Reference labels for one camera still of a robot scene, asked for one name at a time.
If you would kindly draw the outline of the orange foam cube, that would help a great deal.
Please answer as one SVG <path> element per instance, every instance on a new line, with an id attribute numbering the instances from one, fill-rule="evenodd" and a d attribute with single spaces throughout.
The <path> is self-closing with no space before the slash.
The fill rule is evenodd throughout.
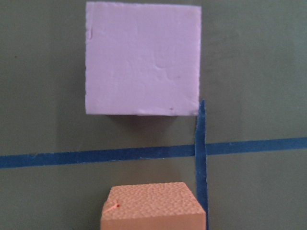
<path id="1" fill-rule="evenodd" d="M 102 230 L 204 230 L 206 212 L 184 182 L 113 186 Z"/>

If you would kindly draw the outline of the light pink foam cube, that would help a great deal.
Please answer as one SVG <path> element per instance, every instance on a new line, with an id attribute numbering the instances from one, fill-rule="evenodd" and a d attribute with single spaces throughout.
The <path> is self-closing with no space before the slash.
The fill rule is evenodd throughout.
<path id="1" fill-rule="evenodd" d="M 198 114 L 200 6 L 89 1 L 85 111 Z"/>

